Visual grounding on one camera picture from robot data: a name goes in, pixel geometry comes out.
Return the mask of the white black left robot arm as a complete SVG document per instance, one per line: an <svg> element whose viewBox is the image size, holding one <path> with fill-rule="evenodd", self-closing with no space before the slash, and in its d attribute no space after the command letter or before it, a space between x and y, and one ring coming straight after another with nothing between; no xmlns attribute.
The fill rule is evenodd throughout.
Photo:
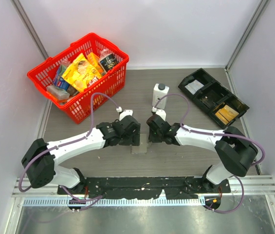
<svg viewBox="0 0 275 234"><path fill-rule="evenodd" d="M131 115L111 123L102 122L85 133L45 142L36 139L21 160L24 175L30 181L29 188L37 189L47 184L69 188L74 194L85 190L85 181L77 169L61 166L64 161L80 154L110 146L138 146L140 123Z"/></svg>

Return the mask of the grey leather card holder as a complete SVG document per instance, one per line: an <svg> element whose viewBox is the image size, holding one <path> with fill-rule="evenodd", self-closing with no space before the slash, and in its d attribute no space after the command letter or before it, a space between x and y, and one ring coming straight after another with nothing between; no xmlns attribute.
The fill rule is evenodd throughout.
<svg viewBox="0 0 275 234"><path fill-rule="evenodd" d="M150 147L151 142L148 140L147 134L140 134L140 144L139 146L132 146L131 147L131 154L146 154L147 149Z"/></svg>

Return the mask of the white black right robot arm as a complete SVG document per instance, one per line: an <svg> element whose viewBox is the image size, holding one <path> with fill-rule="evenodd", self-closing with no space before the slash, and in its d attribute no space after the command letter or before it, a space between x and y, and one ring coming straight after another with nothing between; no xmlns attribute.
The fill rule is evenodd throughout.
<svg viewBox="0 0 275 234"><path fill-rule="evenodd" d="M211 165L201 180L203 190L208 193L215 191L220 183L231 176L246 176L258 154L253 141L245 137L236 127L211 131L180 123L170 125L157 114L147 120L147 125L152 143L195 146L217 153L220 162Z"/></svg>

